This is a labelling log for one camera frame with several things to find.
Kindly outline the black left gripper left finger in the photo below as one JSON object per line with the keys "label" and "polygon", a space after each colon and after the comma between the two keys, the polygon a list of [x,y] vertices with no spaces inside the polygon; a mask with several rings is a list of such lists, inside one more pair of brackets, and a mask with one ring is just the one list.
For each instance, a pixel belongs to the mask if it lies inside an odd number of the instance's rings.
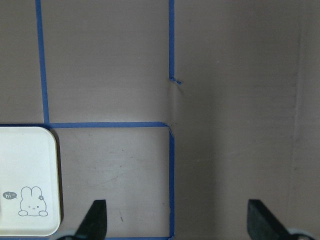
{"label": "black left gripper left finger", "polygon": [[107,235],[108,218],[105,199],[94,200],[81,224],[73,235],[58,240],[104,240]]}

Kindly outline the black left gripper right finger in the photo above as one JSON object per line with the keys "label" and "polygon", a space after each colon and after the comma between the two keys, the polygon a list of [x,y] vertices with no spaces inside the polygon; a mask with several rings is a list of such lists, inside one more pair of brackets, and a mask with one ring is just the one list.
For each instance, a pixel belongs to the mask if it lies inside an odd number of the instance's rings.
{"label": "black left gripper right finger", "polygon": [[286,228],[259,199],[249,199],[246,217],[247,233],[252,240],[313,240],[302,230]]}

